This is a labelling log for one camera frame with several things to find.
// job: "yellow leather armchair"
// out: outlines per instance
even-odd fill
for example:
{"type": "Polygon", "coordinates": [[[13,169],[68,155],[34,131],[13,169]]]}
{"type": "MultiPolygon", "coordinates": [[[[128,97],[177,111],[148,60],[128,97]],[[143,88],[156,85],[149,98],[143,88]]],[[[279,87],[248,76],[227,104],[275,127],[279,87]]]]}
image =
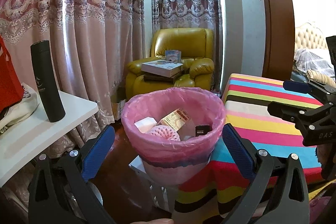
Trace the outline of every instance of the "yellow leather armchair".
{"type": "Polygon", "coordinates": [[[127,65],[126,96],[129,100],[135,95],[173,86],[199,87],[210,90],[214,70],[212,57],[213,32],[202,28],[163,29],[155,33],[151,47],[151,57],[136,60],[127,65]],[[179,50],[182,55],[183,69],[189,74],[182,75],[174,84],[160,81],[143,80],[145,72],[142,63],[164,59],[166,50],[179,50]]]}

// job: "white shelf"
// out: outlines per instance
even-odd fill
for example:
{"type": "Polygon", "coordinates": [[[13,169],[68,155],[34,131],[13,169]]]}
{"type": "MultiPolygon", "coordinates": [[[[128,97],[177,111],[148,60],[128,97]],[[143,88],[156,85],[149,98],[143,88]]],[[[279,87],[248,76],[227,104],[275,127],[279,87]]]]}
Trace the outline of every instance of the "white shelf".
{"type": "Polygon", "coordinates": [[[97,103],[59,92],[66,115],[49,122],[38,96],[39,106],[24,121],[0,135],[0,187],[32,158],[98,111],[97,103]]]}

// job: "tufted headboard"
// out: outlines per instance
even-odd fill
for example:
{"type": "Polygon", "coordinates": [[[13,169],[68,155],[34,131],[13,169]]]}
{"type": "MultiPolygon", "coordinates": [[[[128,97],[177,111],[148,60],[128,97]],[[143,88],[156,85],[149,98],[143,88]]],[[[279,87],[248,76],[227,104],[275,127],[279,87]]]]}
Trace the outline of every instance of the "tufted headboard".
{"type": "Polygon", "coordinates": [[[328,49],[327,41],[319,28],[304,23],[295,28],[295,50],[298,48],[322,48],[328,49]]]}

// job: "pink trash bin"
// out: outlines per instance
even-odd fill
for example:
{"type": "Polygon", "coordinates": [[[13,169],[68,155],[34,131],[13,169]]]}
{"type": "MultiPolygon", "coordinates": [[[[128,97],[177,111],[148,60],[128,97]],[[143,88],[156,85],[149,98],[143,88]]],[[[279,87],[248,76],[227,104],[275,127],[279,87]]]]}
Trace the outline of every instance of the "pink trash bin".
{"type": "Polygon", "coordinates": [[[162,186],[182,184],[207,165],[225,118],[221,99],[200,88],[169,88],[134,96],[125,104],[121,115],[127,137],[147,174],[162,186]],[[195,125],[209,124],[212,131],[179,142],[143,134],[134,125],[146,117],[159,121],[177,108],[184,109],[195,125]]]}

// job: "bed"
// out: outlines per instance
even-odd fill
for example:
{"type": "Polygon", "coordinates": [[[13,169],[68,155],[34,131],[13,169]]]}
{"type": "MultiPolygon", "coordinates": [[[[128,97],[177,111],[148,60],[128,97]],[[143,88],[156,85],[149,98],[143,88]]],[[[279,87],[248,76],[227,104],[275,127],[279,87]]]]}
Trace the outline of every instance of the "bed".
{"type": "MultiPolygon", "coordinates": [[[[318,50],[323,55],[329,57],[329,50],[326,38],[324,37],[322,31],[310,23],[304,23],[303,25],[295,28],[295,49],[294,49],[294,59],[297,59],[300,49],[320,49],[318,50]]],[[[318,60],[313,60],[315,65],[319,62],[318,60]]],[[[330,75],[330,70],[333,72],[333,68],[326,64],[318,64],[318,69],[309,69],[307,72],[302,72],[298,69],[296,61],[293,62],[293,69],[291,74],[291,80],[293,81],[309,81],[314,80],[322,82],[324,84],[336,87],[335,81],[328,76],[330,75]]]]}

